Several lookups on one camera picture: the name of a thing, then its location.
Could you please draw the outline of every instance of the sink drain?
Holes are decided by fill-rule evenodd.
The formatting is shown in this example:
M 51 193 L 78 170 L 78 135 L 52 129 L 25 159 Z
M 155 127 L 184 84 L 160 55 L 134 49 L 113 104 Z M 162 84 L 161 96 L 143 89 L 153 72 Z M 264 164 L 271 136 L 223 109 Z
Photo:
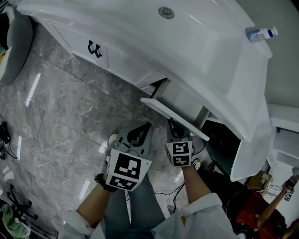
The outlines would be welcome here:
M 159 13 L 164 18 L 170 19 L 174 17 L 174 12 L 168 7 L 161 7 Z

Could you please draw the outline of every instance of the marble floor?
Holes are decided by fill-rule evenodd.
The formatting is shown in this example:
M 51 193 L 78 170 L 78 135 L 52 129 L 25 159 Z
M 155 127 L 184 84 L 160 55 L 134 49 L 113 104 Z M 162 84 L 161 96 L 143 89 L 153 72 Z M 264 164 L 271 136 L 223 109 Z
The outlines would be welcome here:
M 149 178 L 155 192 L 169 193 L 183 182 L 180 168 L 166 156 L 166 119 L 140 102 L 147 94 L 86 60 L 71 58 L 37 26 L 29 56 L 17 78 L 0 89 L 2 120 L 9 125 L 19 158 L 0 161 L 0 193 L 9 184 L 20 201 L 33 202 L 38 222 L 59 230 L 63 211 L 76 209 L 95 186 L 112 133 L 133 121 L 154 126 Z M 196 149 L 203 142 L 194 137 Z M 208 160 L 207 151 L 200 154 Z M 85 194 L 82 187 L 88 181 Z M 168 217 L 174 195 L 157 195 Z M 185 189 L 177 205 L 187 204 Z

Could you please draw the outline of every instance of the bathroom vanity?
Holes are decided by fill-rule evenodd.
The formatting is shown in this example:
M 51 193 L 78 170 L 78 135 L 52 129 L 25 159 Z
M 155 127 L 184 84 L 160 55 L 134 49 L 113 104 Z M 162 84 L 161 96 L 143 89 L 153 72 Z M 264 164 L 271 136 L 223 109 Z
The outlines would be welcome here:
M 264 97 L 266 42 L 252 44 L 252 20 L 234 0 L 24 0 L 70 53 L 152 95 L 141 101 L 209 140 L 207 121 L 240 141 L 231 180 L 255 175 L 270 148 Z M 164 79 L 158 89 L 152 84 Z

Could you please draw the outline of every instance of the white bottle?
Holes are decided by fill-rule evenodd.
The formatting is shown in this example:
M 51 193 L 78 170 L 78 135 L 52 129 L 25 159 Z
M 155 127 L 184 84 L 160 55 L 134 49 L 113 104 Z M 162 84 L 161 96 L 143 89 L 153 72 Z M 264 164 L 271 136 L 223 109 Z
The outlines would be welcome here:
M 260 42 L 262 40 L 270 39 L 274 35 L 278 35 L 278 31 L 276 27 L 273 27 L 271 30 L 268 30 L 267 28 L 262 28 L 250 31 L 246 35 L 251 42 Z

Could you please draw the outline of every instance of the open cabinet door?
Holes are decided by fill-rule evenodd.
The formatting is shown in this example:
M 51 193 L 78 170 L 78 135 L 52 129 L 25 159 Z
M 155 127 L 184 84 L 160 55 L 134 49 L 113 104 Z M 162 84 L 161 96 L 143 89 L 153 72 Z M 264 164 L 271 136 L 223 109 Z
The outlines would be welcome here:
M 180 117 L 178 114 L 173 112 L 171 109 L 167 108 L 165 105 L 163 105 L 161 102 L 157 101 L 156 99 L 149 99 L 149 98 L 141 98 L 141 102 L 148 105 L 153 110 L 157 111 L 164 117 L 166 117 L 168 120 L 170 118 L 173 118 L 177 122 L 181 123 L 183 126 L 188 128 L 193 134 L 199 136 L 200 138 L 209 141 L 209 137 L 207 137 L 204 133 L 202 133 L 198 128 L 196 128 L 194 125 L 190 124 L 188 121 Z
M 257 115 L 257 126 L 251 142 L 241 141 L 232 167 L 232 182 L 253 176 L 261 170 L 270 150 L 271 125 L 265 98 Z

